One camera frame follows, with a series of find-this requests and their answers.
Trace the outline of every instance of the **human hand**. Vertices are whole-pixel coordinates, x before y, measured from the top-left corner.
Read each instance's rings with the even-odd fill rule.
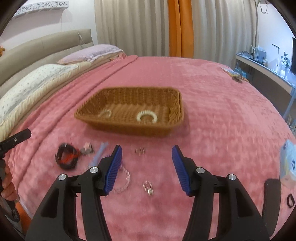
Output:
[[[2,187],[4,190],[1,193],[1,196],[8,201],[15,201],[17,199],[17,192],[15,186],[12,183],[12,174],[10,173],[10,168],[8,165],[5,166],[6,176],[2,181]]]

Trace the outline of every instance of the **floral pattern on shelf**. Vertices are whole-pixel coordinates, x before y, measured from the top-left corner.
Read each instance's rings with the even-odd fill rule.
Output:
[[[39,2],[29,5],[21,6],[13,18],[19,17],[26,13],[37,11],[37,10],[50,10],[50,9],[66,9],[69,7],[69,1],[48,1],[48,2]]]

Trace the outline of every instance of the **brown basket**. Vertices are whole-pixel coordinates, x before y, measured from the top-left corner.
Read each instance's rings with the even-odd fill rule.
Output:
[[[136,117],[150,110],[157,115]],[[90,97],[74,117],[96,129],[121,134],[164,137],[184,119],[181,93],[173,88],[105,88]]]

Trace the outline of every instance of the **white wall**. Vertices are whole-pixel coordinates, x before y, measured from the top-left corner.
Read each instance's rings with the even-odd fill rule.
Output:
[[[266,4],[261,4],[261,7],[263,12],[265,12]],[[272,4],[268,4],[268,14],[263,14],[260,6],[258,6],[258,33],[258,44],[267,52],[268,67],[270,69],[276,66],[278,53],[277,48],[273,47],[271,44],[280,47],[279,57],[286,52],[288,58],[291,59],[293,48],[292,38],[294,35],[283,17]]]
[[[46,0],[29,0],[24,5]],[[36,12],[12,19],[0,37],[7,50],[45,35],[82,28],[90,28],[94,44],[96,34],[94,0],[68,0],[69,7],[62,10]]]

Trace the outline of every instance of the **stuffed toy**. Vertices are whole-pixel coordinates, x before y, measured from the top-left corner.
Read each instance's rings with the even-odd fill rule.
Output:
[[[3,48],[2,45],[0,45],[0,57],[2,56],[3,52],[5,51],[5,48]]]

